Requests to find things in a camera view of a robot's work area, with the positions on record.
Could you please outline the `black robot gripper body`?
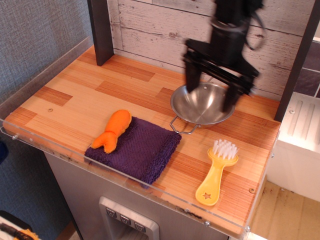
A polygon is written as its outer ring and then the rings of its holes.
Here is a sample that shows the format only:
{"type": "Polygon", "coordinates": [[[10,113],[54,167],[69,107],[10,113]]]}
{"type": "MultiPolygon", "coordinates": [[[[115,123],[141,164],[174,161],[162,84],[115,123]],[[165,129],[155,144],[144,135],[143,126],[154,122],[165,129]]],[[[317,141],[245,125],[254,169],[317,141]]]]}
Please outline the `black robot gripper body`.
{"type": "Polygon", "coordinates": [[[216,19],[211,21],[212,32],[210,42],[187,39],[187,51],[184,61],[197,62],[202,70],[217,80],[227,84],[238,84],[246,88],[250,94],[254,80],[259,76],[256,70],[242,55],[247,43],[250,26],[248,19],[238,25],[225,24],[216,19]]]}

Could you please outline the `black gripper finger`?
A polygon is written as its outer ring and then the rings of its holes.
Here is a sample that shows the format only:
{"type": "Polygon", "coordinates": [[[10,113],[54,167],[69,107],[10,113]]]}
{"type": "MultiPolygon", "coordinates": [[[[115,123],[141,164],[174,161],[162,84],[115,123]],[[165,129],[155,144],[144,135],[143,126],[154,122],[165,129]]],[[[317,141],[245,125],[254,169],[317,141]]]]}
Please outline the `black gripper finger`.
{"type": "Polygon", "coordinates": [[[185,59],[184,62],[186,89],[188,93],[191,93],[200,85],[202,70],[197,62],[189,59],[185,59]]]}
{"type": "Polygon", "coordinates": [[[222,106],[223,112],[230,111],[239,100],[239,97],[243,94],[246,94],[247,90],[243,86],[235,83],[231,83],[226,91],[225,99],[222,106]]]}

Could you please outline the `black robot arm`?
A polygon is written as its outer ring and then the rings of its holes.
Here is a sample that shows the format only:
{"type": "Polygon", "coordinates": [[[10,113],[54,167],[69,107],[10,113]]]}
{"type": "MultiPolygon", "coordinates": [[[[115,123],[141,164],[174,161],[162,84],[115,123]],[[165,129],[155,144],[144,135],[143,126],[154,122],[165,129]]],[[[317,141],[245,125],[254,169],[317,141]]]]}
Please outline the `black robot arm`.
{"type": "Polygon", "coordinates": [[[183,60],[189,93],[199,86],[202,73],[228,85],[222,112],[234,107],[241,95],[251,92],[260,73],[245,60],[242,52],[244,46],[249,45],[247,34],[251,20],[262,22],[256,13],[262,7],[261,0],[215,1],[210,41],[185,41],[187,51],[183,60]]]}

